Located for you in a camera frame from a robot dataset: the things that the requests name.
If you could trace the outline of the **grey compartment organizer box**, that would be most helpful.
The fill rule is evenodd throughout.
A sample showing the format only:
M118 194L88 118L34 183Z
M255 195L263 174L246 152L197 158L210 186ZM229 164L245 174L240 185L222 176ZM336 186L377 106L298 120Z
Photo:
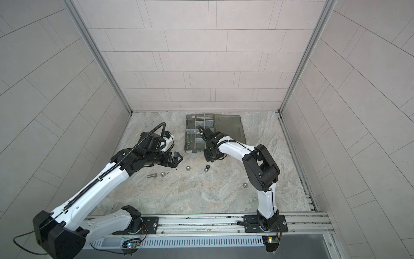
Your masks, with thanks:
M206 144L201 137L198 127L210 129L213 133L222 132L232 139L246 143L246 137L240 115L224 115L212 113L187 114L185 125L186 153L203 152Z

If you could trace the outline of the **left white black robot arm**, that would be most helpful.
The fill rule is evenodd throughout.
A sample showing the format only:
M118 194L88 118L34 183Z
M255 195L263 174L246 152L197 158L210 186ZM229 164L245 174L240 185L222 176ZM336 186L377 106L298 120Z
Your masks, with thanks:
M53 259L73 259L89 243L113 233L146 235L142 214L133 206L87 220L90 212L118 185L134 173L160 165L175 168L183 160L172 152L174 137L160 123L143 132L138 143L115 154L106 167L77 194L53 211L42 210L33 218L31 232L44 255Z

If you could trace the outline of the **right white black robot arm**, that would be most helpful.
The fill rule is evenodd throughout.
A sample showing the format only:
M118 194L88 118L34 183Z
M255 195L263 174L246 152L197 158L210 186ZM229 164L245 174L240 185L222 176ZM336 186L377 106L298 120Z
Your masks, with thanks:
M232 139L227 134L198 127L206 144L204 157L207 162L231 156L244 165L250 184L258 194L258 224L264 232L287 232L285 220L276 205L276 186L280 169L264 145L249 146Z

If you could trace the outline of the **left circuit board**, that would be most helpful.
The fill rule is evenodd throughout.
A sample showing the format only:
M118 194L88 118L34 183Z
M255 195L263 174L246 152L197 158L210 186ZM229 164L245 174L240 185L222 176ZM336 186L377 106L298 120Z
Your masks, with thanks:
M140 238L132 238L132 239L126 240L123 242L122 248L123 249L138 249L141 241L142 240Z

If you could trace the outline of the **circuit board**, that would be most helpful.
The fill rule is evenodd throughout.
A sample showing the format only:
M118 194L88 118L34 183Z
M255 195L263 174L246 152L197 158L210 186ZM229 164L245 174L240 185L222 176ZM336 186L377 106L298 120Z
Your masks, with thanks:
M280 244L278 236L262 236L262 238L267 252L276 252L278 250Z
M132 238L132 239L126 240L123 242L122 248L123 249L138 249L141 241L142 240L140 238Z

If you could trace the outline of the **right circuit board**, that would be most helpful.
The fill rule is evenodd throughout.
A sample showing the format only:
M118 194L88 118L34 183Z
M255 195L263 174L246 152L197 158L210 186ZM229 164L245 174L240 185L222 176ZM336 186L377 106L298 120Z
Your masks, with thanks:
M262 236L262 238L267 252L276 252L278 250L280 244L278 236Z

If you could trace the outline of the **aluminium mounting rail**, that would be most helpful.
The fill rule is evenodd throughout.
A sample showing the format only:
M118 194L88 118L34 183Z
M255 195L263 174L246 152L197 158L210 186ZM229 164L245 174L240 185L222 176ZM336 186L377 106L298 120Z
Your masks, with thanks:
M65 228L89 231L88 243L106 236L173 237L173 236L276 236L278 234L333 234L334 227L326 213L282 213L275 226L266 231L255 214L169 214L143 215L136 220L125 210L107 216L87 216L82 219L70 213L61 215L58 222Z

